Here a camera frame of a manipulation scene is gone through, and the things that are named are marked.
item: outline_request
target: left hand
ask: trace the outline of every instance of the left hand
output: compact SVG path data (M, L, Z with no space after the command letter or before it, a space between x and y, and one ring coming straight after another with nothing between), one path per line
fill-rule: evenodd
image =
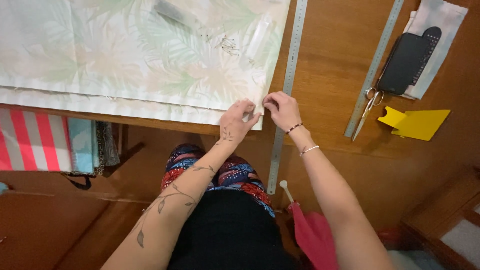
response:
M256 113L247 122L244 113L251 113L255 104L248 100L238 100L220 118L220 140L217 144L233 142L235 146L242 142L247 132L258 122L261 112Z

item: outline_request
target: person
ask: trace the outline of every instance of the person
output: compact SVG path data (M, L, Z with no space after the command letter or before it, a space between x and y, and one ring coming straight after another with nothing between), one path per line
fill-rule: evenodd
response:
M296 100L276 92L263 105L303 153L340 269L393 270L353 191L321 150L313 148L310 132L298 125ZM160 195L102 270L300 268L283 249L271 202L255 170L233 154L258 122L260 113L242 120L253 110L247 99L235 102L221 117L220 139L207 153L194 145L173 150Z

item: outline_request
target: hand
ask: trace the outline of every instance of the hand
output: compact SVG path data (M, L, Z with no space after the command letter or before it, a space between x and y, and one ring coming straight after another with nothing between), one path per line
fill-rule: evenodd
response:
M242 142L247 132L258 123L261 112L243 121L244 113L251 113L255 104L248 100L238 100L220 117L220 140L215 145L233 142L235 146Z
M262 103L272 113L273 122L285 132L302 122L297 101L284 92L270 93Z

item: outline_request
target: red and white striped fabric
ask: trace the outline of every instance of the red and white striped fabric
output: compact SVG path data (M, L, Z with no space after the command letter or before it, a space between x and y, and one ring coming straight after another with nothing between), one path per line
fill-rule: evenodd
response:
M71 172L67 119L0 109L0 170Z

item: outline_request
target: black shirt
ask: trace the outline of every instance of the black shirt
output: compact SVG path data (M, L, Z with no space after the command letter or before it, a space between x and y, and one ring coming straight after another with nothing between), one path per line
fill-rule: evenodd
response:
M168 269L296 269L275 220L251 195L205 192L185 222Z

